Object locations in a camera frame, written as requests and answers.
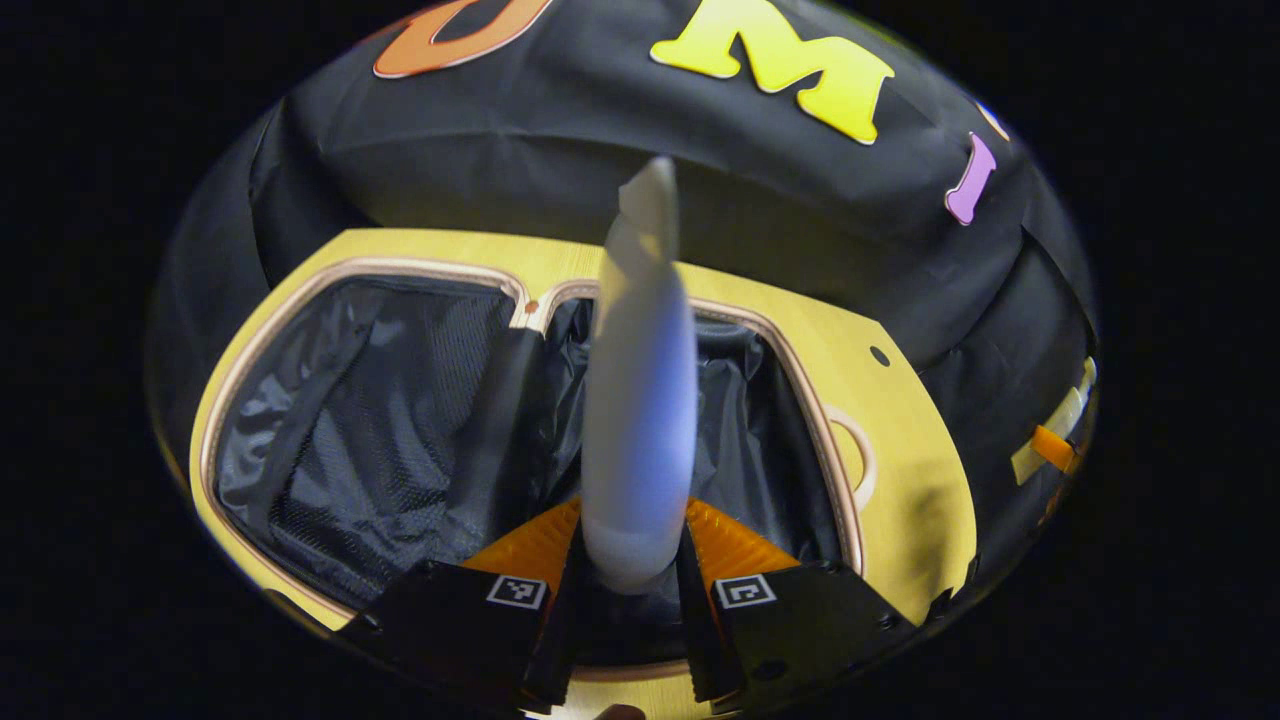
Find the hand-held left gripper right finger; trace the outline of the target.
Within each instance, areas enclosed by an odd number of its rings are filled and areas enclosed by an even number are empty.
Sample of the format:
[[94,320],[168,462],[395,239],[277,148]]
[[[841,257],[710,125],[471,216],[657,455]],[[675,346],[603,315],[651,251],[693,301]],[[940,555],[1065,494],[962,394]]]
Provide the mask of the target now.
[[815,694],[916,632],[851,568],[800,562],[698,498],[685,509],[678,592],[692,692],[717,714]]

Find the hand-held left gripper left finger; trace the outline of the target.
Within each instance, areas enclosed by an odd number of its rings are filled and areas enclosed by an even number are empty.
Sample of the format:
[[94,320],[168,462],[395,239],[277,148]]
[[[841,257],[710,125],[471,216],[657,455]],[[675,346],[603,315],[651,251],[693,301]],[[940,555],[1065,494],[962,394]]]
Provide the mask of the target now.
[[566,701],[586,557],[573,498],[453,565],[425,560],[339,629],[339,642],[500,716]]

